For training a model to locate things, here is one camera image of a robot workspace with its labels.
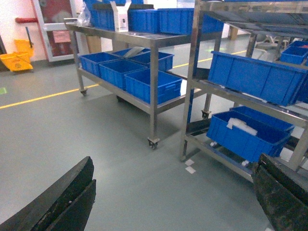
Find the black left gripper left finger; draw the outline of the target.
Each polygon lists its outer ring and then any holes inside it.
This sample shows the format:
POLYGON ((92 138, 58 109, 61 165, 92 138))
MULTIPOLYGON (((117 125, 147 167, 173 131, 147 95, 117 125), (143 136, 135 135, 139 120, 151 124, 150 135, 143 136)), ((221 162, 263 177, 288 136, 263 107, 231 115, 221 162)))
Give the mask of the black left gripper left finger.
POLYGON ((2 231, 83 231, 96 197, 93 160, 87 156, 27 206, 2 231))

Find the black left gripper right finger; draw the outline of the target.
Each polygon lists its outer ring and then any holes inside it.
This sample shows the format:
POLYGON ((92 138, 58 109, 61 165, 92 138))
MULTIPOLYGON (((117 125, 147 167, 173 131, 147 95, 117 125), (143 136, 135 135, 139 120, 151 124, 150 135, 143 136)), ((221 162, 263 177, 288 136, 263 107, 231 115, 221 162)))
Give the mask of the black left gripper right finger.
POLYGON ((290 169, 277 159, 261 154, 253 165, 255 195, 272 229, 308 229, 308 171, 290 169))

